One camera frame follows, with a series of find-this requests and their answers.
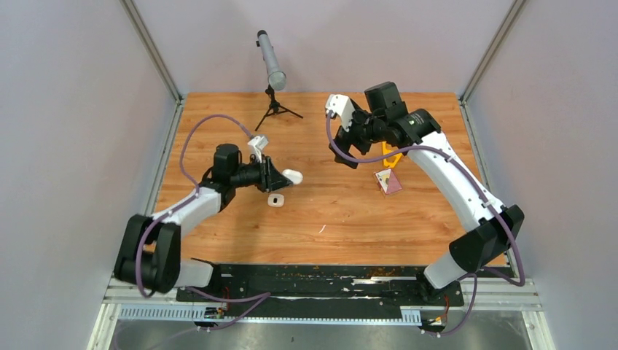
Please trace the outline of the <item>white gold-trimmed earbud case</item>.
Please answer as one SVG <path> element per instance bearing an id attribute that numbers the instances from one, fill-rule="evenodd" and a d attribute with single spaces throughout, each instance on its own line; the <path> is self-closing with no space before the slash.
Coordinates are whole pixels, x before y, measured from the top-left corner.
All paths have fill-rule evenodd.
<path id="1" fill-rule="evenodd" d="M 285 197 L 279 193 L 271 193 L 267 198 L 267 204 L 273 208 L 281 208 L 285 204 Z"/>

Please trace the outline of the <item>white oval earbud case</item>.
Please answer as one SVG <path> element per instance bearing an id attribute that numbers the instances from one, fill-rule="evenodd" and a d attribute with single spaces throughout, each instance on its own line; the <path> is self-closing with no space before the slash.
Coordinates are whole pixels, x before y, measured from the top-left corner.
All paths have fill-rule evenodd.
<path id="1" fill-rule="evenodd" d="M 285 169 L 282 174 L 293 184 L 299 185 L 303 182 L 304 176 L 300 171 Z"/>

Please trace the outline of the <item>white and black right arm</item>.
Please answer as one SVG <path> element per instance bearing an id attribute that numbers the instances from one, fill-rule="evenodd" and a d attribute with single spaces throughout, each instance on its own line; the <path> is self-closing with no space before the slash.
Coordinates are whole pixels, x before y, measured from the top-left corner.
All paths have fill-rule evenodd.
<path id="1" fill-rule="evenodd" d="M 331 94 L 325 103 L 328 122 L 340 119 L 336 134 L 326 127 L 335 161 L 356 168 L 361 163 L 384 160 L 384 156 L 356 158 L 373 144 L 394 147 L 387 158 L 405 155 L 423 170 L 455 211 L 466 231 L 452 241 L 448 251 L 428 265 L 416 284 L 416 294 L 425 304 L 435 304 L 453 282 L 484 269 L 507 250 L 519 255 L 516 237 L 525 215 L 517 205 L 507 207 L 462 163 L 437 120 L 425 109 L 409 111 L 394 82 L 365 90 L 368 109 L 351 97 Z"/>

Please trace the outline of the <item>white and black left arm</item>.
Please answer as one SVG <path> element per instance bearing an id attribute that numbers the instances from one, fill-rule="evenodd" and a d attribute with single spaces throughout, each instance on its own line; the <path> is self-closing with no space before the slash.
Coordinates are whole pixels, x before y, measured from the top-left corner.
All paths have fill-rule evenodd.
<path id="1" fill-rule="evenodd" d="M 269 156 L 251 155 L 244 163 L 238 146 L 220 144 L 212 167 L 187 197 L 166 210 L 150 216 L 135 214 L 128 220 L 114 277 L 141 287 L 145 297 L 175 287 L 194 287 L 202 299 L 217 300 L 223 292 L 219 267 L 207 260 L 181 259 L 182 237 L 225 209 L 240 187 L 272 193 L 302 180 L 299 171 L 278 171 Z"/>

